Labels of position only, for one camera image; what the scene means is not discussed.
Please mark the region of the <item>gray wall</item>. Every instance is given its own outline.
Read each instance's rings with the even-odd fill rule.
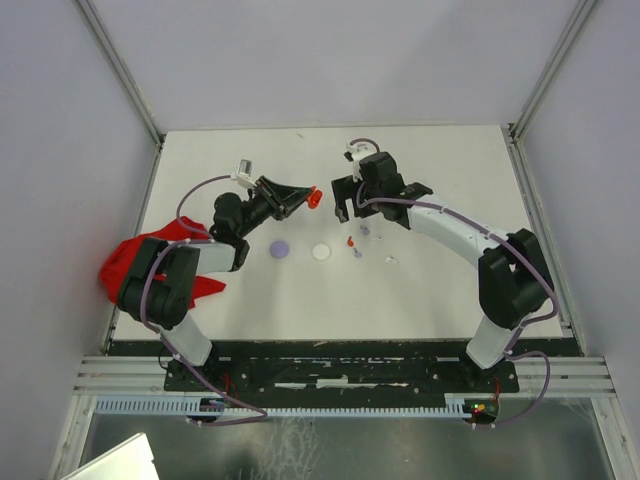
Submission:
[[[591,353],[640,446],[640,2],[602,2],[526,138]]]
[[[0,465],[47,475],[109,304],[98,268],[133,231],[153,145],[69,0],[0,15]]]
[[[577,0],[95,0],[163,131],[518,118]]]

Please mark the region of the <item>white circle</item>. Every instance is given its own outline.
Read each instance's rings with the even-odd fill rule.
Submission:
[[[311,250],[311,255],[313,255],[313,258],[315,258],[317,261],[324,262],[325,260],[328,260],[329,257],[331,257],[331,249],[329,248],[329,245],[319,243],[315,247],[313,247],[313,250]]]

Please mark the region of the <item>white table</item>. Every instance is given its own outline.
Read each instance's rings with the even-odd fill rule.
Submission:
[[[268,220],[247,240],[251,251],[235,273],[211,275],[227,283],[223,293],[197,300],[192,315],[202,331],[219,340],[455,339],[475,333],[482,316],[477,273],[462,258],[423,235],[407,232],[380,215],[340,224],[334,216],[331,180],[348,175],[342,153],[347,141],[375,139],[398,163],[405,182],[418,181],[448,204],[490,225],[516,231],[529,227],[498,126],[376,127],[216,130],[171,132],[149,198],[142,231],[173,219],[193,185],[231,173],[240,159],[253,160],[254,177],[285,184],[317,185],[320,207],[305,206],[284,222]],[[204,187],[183,214],[207,227],[213,203],[231,181]],[[360,226],[371,234],[366,237]],[[346,245],[353,236],[362,258]],[[291,246],[276,260],[274,240]],[[319,263],[312,247],[333,251]],[[387,263],[387,256],[399,263]],[[557,319],[533,325],[529,337],[560,337]],[[116,340],[155,335],[120,314]]]

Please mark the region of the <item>white panel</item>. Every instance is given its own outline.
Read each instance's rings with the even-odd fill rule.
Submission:
[[[640,445],[640,3],[602,2],[525,147],[580,321]]]
[[[3,4],[0,105],[0,465],[40,479],[154,147],[69,0]]]
[[[502,132],[497,126],[225,130],[171,132],[162,153],[143,223],[162,228],[181,197],[202,180],[254,161],[255,176],[289,184],[317,185],[325,198],[316,210],[303,206],[284,222],[267,220],[248,235],[243,268],[211,277],[223,293],[197,300],[191,315],[212,339],[326,340],[469,338],[482,318],[476,270],[424,235],[408,232],[380,215],[340,224],[331,180],[351,172],[346,142],[370,136],[396,159],[407,182],[433,188],[452,208],[478,221],[515,231],[528,226]],[[210,225],[213,203],[230,181],[207,186],[183,213]],[[367,225],[369,236],[360,232]],[[362,258],[347,246],[353,236]],[[289,256],[276,260],[269,246],[282,239]],[[323,242],[329,260],[313,259]],[[386,263],[393,256],[399,263]],[[557,321],[527,329],[533,336],[560,336]],[[121,315],[117,339],[153,338]]]
[[[95,0],[163,131],[513,122],[576,0]]]

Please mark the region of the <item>scratched surface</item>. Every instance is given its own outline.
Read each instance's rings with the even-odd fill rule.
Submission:
[[[502,400],[506,416],[527,402]],[[145,432],[162,480],[613,480],[588,399],[547,400],[507,428],[461,420],[278,418],[197,428],[182,418],[94,415],[83,462]]]
[[[490,225],[515,231],[529,226],[498,126],[217,130],[169,133],[144,217],[143,231],[163,227],[193,185],[232,172],[240,159],[253,173],[289,184],[317,185],[325,192],[316,210],[302,207],[284,222],[268,220],[247,240],[251,251],[235,273],[211,275],[227,283],[197,301],[192,316],[211,339],[350,340],[470,338],[482,317],[477,273],[434,240],[385,221],[380,215],[340,224],[334,216],[331,180],[350,173],[347,141],[361,136],[389,151],[405,181],[430,186],[452,207]],[[196,192],[184,214],[209,226],[213,203],[230,181]],[[361,226],[370,233],[364,235]],[[361,258],[347,246],[353,237]],[[269,254],[275,240],[289,255]],[[332,256],[319,263],[319,242]],[[525,335],[558,337],[557,320]],[[153,334],[127,315],[115,338]]]

